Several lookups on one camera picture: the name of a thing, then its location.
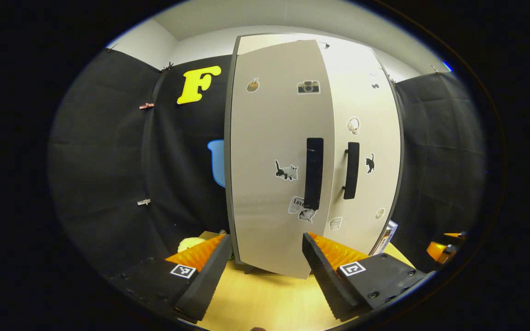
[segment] wooden table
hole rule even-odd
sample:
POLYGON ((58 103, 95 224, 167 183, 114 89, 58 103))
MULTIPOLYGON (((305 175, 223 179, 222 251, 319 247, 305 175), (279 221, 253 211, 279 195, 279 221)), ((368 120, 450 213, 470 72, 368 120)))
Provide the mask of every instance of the wooden table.
MULTIPOLYGON (((204 231, 200 238, 217 235, 204 231)), ((414 268, 391 243, 384 252, 414 268)), ((313 274, 303 280, 258 268, 245 274, 245 269, 228 261, 198 326, 211 331, 322 331, 343 324, 334 318, 313 274)))

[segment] clip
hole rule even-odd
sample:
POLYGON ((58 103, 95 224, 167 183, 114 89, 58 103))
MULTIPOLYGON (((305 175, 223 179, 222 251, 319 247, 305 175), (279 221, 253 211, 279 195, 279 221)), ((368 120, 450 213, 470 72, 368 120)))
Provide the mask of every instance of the clip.
POLYGON ((146 108, 150 108, 150 107, 154 107, 154 103, 146 103, 144 105, 139 106, 138 108, 139 109, 146 109, 146 108))

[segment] black handle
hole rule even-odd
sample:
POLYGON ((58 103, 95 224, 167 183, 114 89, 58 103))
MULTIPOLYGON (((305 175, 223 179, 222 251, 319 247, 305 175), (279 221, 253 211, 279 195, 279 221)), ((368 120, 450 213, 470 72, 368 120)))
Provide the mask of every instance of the black handle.
POLYGON ((318 210, 322 189, 324 139, 306 139, 304 208, 318 210))
POLYGON ((355 190, 357 189, 357 177, 359 176, 359 143, 349 143, 349 149, 345 149, 347 153, 347 180, 345 180, 345 194, 343 199, 355 198, 355 190))

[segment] orange object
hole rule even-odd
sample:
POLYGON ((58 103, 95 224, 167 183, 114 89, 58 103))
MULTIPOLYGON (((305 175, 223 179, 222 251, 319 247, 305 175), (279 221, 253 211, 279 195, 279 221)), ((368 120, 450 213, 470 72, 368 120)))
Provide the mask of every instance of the orange object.
POLYGON ((312 232, 308 232, 308 234, 314 239, 314 242, 318 245, 320 250, 322 250, 324 257, 326 257, 334 272, 336 272, 340 266, 369 257, 369 255, 363 254, 360 251, 339 244, 331 239, 326 239, 322 237, 322 235, 317 235, 312 232))
POLYGON ((165 261, 182 264, 183 266, 196 268, 198 272, 202 271, 206 262, 214 252, 225 234, 221 234, 203 243, 197 244, 175 255, 165 259, 165 261))
POLYGON ((461 237, 461 233, 444 233, 444 235, 448 235, 449 237, 461 237))
POLYGON ((446 248, 447 245, 442 245, 440 243, 435 243, 434 241, 431 241, 431 244, 429 245, 429 248, 426 249, 426 251, 433 258, 433 260, 437 261, 439 260, 441 254, 443 254, 443 251, 446 248))

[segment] letter f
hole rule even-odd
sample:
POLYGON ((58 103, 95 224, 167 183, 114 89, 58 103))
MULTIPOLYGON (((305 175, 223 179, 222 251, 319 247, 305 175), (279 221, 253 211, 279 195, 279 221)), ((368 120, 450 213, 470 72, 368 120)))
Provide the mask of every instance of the letter f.
POLYGON ((211 75, 217 76, 220 73, 222 73, 222 69, 220 69, 219 66, 214 65, 214 67, 190 70, 183 74, 183 77, 185 77, 185 84, 183 85, 183 93, 181 93, 181 96, 177 99, 177 104, 181 105, 182 103, 200 101, 202 95, 197 92, 198 86, 202 88, 202 91, 207 90, 212 83, 211 75))

